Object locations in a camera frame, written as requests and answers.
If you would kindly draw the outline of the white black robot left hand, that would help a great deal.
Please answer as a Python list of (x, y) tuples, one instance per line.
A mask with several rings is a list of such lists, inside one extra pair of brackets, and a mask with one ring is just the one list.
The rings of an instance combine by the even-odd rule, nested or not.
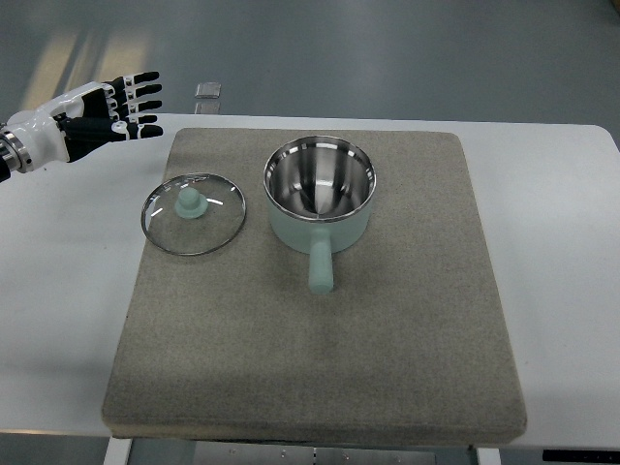
[(110, 81), (91, 81), (1, 125), (1, 156), (11, 175), (50, 162), (73, 163), (112, 142), (160, 137), (151, 111), (162, 102), (160, 74), (144, 72)]

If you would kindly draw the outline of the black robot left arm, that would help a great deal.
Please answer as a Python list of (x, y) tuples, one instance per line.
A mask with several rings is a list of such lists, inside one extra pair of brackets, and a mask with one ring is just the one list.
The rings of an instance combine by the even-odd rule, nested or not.
[(4, 182), (11, 177), (11, 169), (3, 156), (0, 156), (0, 182)]

